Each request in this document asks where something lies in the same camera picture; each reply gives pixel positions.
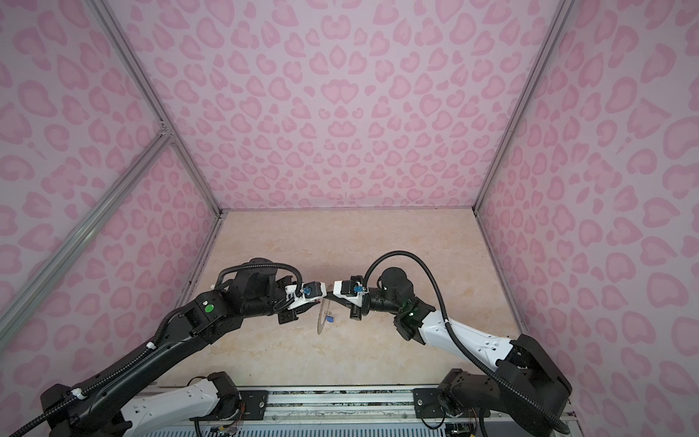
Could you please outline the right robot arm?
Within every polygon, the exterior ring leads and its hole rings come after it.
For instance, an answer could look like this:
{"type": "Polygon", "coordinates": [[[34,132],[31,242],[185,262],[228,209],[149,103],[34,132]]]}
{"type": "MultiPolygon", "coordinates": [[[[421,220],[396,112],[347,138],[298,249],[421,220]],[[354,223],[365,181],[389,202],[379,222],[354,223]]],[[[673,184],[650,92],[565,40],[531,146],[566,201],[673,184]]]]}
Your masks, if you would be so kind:
{"type": "Polygon", "coordinates": [[[438,400],[447,415],[466,410],[505,413],[533,436],[569,433],[562,413],[572,386],[532,336],[498,337],[450,320],[443,308],[415,294],[400,268],[386,269],[375,288],[361,276],[336,282],[333,294],[347,302],[351,318],[389,313],[407,342],[447,351],[478,369],[476,374],[453,369],[442,380],[438,400]]]}

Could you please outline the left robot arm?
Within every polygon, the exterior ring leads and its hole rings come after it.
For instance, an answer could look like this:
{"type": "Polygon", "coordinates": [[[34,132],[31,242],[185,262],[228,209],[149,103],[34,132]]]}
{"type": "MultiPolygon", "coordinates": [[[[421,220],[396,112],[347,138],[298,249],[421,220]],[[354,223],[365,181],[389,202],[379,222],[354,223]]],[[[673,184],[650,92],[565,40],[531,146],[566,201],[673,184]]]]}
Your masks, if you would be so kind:
{"type": "Polygon", "coordinates": [[[125,436],[137,427],[127,416],[127,404],[166,371],[238,330],[248,318],[293,322],[326,292],[320,282],[304,282],[289,264],[252,259],[226,268],[212,290],[169,312],[134,351],[83,382],[46,390],[43,413],[16,435],[48,424],[53,436],[125,436]]]}

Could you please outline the metal perforated ring disc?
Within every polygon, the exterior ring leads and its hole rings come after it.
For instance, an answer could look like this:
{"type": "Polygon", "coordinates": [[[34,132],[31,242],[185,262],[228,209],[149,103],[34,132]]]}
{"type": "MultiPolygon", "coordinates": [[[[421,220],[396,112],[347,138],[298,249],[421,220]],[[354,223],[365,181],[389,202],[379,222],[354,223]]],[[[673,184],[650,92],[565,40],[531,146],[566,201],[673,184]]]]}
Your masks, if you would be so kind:
{"type": "Polygon", "coordinates": [[[324,331],[324,328],[325,328],[328,324],[332,324],[332,323],[327,323],[327,322],[325,321],[325,315],[326,315],[326,313],[327,313],[328,311],[330,311],[330,312],[332,313],[332,311],[331,311],[331,301],[330,301],[330,300],[327,300],[327,299],[323,299],[323,300],[321,301],[321,304],[320,304],[320,312],[319,312],[319,316],[318,316],[318,320],[317,320],[317,327],[316,327],[316,333],[317,333],[318,335],[322,335],[322,333],[323,333],[323,331],[324,331]]]}

